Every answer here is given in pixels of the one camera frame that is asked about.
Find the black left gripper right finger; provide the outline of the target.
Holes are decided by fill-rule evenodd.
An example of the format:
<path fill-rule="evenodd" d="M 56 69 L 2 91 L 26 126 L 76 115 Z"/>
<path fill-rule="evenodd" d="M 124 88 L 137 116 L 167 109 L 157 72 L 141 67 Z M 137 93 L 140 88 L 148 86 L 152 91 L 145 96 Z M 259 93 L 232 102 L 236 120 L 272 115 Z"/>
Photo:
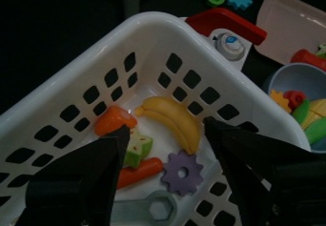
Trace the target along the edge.
<path fill-rule="evenodd" d="M 326 154 L 212 117 L 203 120 L 203 129 L 242 226 L 326 226 Z"/>

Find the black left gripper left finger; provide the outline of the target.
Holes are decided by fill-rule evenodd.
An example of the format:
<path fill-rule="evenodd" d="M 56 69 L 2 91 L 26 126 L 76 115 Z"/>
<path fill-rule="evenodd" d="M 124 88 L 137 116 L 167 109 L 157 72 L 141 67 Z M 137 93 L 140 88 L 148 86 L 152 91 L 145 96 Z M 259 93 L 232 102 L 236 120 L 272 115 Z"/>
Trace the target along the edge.
<path fill-rule="evenodd" d="M 33 175 L 14 226 L 109 226 L 128 140 L 120 127 Z"/>

